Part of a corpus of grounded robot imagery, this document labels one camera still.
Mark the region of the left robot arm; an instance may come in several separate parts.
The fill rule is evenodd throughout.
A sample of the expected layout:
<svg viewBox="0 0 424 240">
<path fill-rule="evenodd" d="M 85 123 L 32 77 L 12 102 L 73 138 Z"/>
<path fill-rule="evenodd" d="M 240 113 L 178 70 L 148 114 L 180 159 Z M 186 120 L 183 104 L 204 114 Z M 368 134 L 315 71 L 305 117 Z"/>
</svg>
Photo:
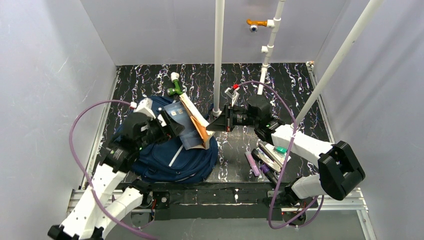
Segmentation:
<svg viewBox="0 0 424 240">
<path fill-rule="evenodd" d="M 68 217 L 51 226 L 47 235 L 53 240 L 105 239 L 129 212 L 142 204 L 147 192 L 128 186 L 119 198 L 105 205 L 131 171 L 140 151 L 176 138 L 184 129 L 164 110 L 157 117 L 149 109 L 129 114 L 106 147 L 106 156 L 99 162 L 87 190 Z"/>
</svg>

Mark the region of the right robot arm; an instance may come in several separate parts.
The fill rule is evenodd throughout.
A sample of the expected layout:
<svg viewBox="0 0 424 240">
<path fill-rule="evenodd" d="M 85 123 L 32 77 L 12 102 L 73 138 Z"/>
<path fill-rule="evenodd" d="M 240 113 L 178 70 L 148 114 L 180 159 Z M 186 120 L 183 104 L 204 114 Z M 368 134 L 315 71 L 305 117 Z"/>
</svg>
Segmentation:
<svg viewBox="0 0 424 240">
<path fill-rule="evenodd" d="M 303 199 L 328 195 L 341 201 L 366 177 L 351 146 L 344 142 L 330 143 L 293 132 L 293 128 L 273 117 L 272 106 L 263 95 L 251 96 L 247 108 L 226 104 L 219 117 L 207 127 L 208 131 L 231 132 L 235 126 L 253 127 L 258 138 L 274 147 L 287 148 L 315 165 L 318 174 L 298 177 L 278 195 L 281 200 L 295 205 Z"/>
</svg>

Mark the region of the Nineteen Eighty-Four blue book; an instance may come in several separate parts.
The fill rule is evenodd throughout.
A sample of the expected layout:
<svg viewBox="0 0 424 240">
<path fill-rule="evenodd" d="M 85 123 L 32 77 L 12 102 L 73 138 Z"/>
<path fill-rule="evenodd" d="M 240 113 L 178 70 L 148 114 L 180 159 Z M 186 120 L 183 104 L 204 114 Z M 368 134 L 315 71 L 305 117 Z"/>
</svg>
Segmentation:
<svg viewBox="0 0 424 240">
<path fill-rule="evenodd" d="M 179 100 L 166 105 L 164 110 L 171 119 L 184 126 L 178 135 L 186 150 L 210 148 L 214 131 L 206 130 L 209 122 L 202 116 L 186 93 L 179 95 Z"/>
</svg>

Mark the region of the navy blue student backpack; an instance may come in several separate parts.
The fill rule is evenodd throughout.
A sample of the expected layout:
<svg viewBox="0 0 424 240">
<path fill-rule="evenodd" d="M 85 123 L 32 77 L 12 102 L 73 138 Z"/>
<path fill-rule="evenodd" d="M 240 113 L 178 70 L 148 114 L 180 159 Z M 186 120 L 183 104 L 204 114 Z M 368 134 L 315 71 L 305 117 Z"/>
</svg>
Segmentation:
<svg viewBox="0 0 424 240">
<path fill-rule="evenodd" d="M 181 139 L 174 138 L 141 149 L 131 171 L 150 183 L 198 183 L 212 172 L 218 152 L 215 137 L 210 139 L 208 149 L 185 149 Z"/>
</svg>

